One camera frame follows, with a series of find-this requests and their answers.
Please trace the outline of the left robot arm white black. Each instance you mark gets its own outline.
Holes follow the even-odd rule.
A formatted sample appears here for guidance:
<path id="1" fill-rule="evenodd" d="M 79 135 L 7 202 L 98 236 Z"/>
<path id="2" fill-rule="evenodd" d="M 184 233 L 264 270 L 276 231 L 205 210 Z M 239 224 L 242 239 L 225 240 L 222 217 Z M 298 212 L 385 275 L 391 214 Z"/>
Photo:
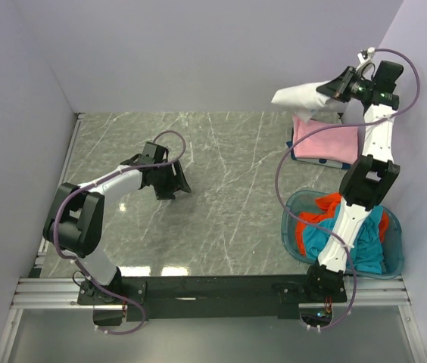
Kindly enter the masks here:
<path id="1" fill-rule="evenodd" d="M 152 187 L 158 200 L 173 200 L 177 191 L 189 193 L 179 158 L 168 160 L 168 155 L 166 147 L 148 142 L 112 172 L 81 185 L 63 183 L 56 191 L 43 237 L 61 258 L 96 281 L 95 294 L 104 303 L 117 302 L 123 293 L 120 269 L 100 246 L 104 209 L 145 187 Z"/>

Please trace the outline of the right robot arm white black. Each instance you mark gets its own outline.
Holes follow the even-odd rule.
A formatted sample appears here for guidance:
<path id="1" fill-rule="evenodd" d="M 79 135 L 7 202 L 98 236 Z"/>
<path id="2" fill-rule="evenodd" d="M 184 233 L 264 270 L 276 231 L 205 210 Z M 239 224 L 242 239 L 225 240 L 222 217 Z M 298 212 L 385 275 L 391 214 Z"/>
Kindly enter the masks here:
<path id="1" fill-rule="evenodd" d="M 394 115 L 399 108 L 394 90 L 403 71 L 402 65 L 383 60 L 375 75 L 365 79 L 360 68 L 347 67 L 336 79 L 316 88 L 336 101 L 360 101 L 366 130 L 362 153 L 340 184 L 335 236 L 328 239 L 308 269 L 303 286 L 304 295 L 311 301 L 319 302 L 329 293 L 341 291 L 349 249 L 372 209 L 382 202 L 400 173 L 401 168 L 392 156 L 391 141 Z"/>

